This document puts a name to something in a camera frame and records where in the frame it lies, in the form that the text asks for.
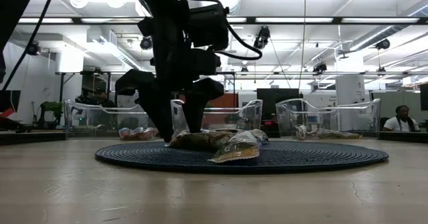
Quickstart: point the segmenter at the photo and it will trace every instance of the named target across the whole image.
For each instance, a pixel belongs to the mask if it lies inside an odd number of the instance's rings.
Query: black cable
[[[210,1],[210,2],[214,2],[214,3],[218,3],[221,4],[221,2],[219,0],[191,0],[191,1]],[[251,45],[245,43],[239,36],[238,34],[235,32],[235,30],[233,30],[232,26],[230,25],[229,22],[227,22],[227,28],[228,30],[232,33],[232,35],[235,37],[235,39],[242,44],[244,47],[246,47],[247,49],[250,49],[251,51],[255,52],[258,54],[258,56],[256,57],[245,57],[245,56],[238,56],[238,55],[234,55],[231,53],[227,53],[225,51],[215,51],[215,53],[218,54],[222,54],[222,55],[226,55],[227,57],[231,57],[237,60],[259,60],[261,59],[261,57],[263,57],[263,54],[260,50],[256,49],[255,47],[252,47]]]
[[[37,25],[34,28],[33,34],[31,34],[31,37],[28,40],[28,44],[24,49],[24,52],[22,53],[21,57],[19,58],[18,62],[16,63],[15,67],[13,68],[11,75],[9,76],[9,78],[7,79],[7,81],[5,82],[5,85],[3,86],[3,90],[6,90],[7,87],[9,86],[9,84],[11,83],[14,75],[16,74],[16,71],[18,70],[19,66],[21,65],[22,61],[24,60],[24,58],[27,55],[27,52],[29,50],[30,45],[33,43],[35,36],[37,35],[37,31],[39,31],[41,22],[43,21],[43,18],[46,15],[47,9],[49,8],[49,5],[51,3],[52,0],[47,0],[45,7],[43,8],[43,11],[41,12],[39,21],[37,22]]]

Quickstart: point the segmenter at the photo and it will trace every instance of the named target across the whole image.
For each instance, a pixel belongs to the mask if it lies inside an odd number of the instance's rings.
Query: ceiling
[[[25,10],[25,17],[37,17],[46,0],[31,0]],[[402,16],[417,3],[428,0],[241,0],[236,16],[359,16],[359,17],[385,17]],[[140,3],[137,0],[128,0],[122,7],[113,8],[102,0],[89,2],[85,7],[76,8],[70,0],[53,0],[49,6],[47,17],[144,17]],[[85,25],[42,25],[39,30],[43,33],[62,34],[82,47],[86,48],[91,55],[85,57],[86,66],[100,66],[106,69],[119,70],[122,63],[111,54],[96,51],[92,43],[88,43],[86,34],[90,26]],[[238,35],[248,44],[252,45],[254,36],[258,33],[260,25],[233,25]],[[340,43],[346,43],[358,39],[369,31],[376,29],[375,25],[268,25],[271,32],[271,41],[263,50],[263,57],[256,62],[247,62],[251,70],[256,71],[278,71],[279,64],[287,71],[300,71],[302,66],[312,70],[311,67],[317,62],[311,62],[317,55],[327,48],[329,49],[322,56],[322,61],[328,65],[328,70],[334,70],[336,62],[341,61],[334,54],[341,49]],[[150,67],[148,60],[152,57],[150,50],[141,50],[139,47],[142,35],[135,25],[101,25],[103,32],[113,31],[118,36],[118,45],[124,53],[132,57],[142,66]],[[19,33],[31,33],[33,26],[18,25],[16,31]],[[424,36],[428,32],[426,25],[410,26],[391,37],[391,47],[388,50],[380,50],[380,58],[376,49],[368,48],[360,51],[364,58],[364,69],[375,71],[379,64],[385,65],[397,60],[406,60],[412,54],[427,49],[428,37]],[[236,51],[237,55],[251,56],[251,51],[247,51],[242,45],[233,39],[228,50]],[[428,55],[421,54],[417,58],[398,64],[388,69],[390,71],[403,71],[415,66],[428,64]],[[239,71],[243,62],[240,60],[228,59],[223,63],[227,70]]]

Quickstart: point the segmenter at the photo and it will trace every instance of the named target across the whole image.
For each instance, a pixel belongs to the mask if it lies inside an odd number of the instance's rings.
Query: person
[[[397,114],[394,118],[390,118],[385,122],[383,131],[397,131],[397,132],[419,132],[419,126],[416,120],[409,117],[409,107],[398,106],[395,109]]]

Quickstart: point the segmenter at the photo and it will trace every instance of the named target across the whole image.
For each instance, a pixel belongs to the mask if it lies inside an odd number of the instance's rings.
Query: clear plastic bin
[[[86,138],[119,138],[118,130],[154,127],[141,106],[103,108],[64,100],[66,136]]]
[[[174,133],[188,130],[186,118],[181,105],[182,100],[171,100]],[[260,129],[261,107],[263,100],[252,100],[242,108],[206,108],[202,129],[238,128],[242,130]]]
[[[306,133],[314,132],[307,134],[307,139],[340,138],[341,134],[337,132],[377,138],[380,132],[380,110],[379,99],[337,107],[315,107],[305,99],[284,100],[276,104],[281,137],[301,138],[301,132],[298,131],[302,128],[298,127],[304,126]]]

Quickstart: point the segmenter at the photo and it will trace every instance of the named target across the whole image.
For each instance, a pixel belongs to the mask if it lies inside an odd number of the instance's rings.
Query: white wall
[[[0,87],[9,77],[13,67],[23,53],[23,48],[12,43],[7,43],[3,51],[6,61],[6,76]],[[60,98],[60,76],[55,75],[56,62],[43,56],[28,56],[22,61],[18,71],[13,77],[8,90],[21,90],[19,107],[16,114],[10,115],[12,120],[20,120],[23,124],[33,122],[34,102],[35,111],[45,101],[58,101]],[[46,120],[53,118],[46,114]]]

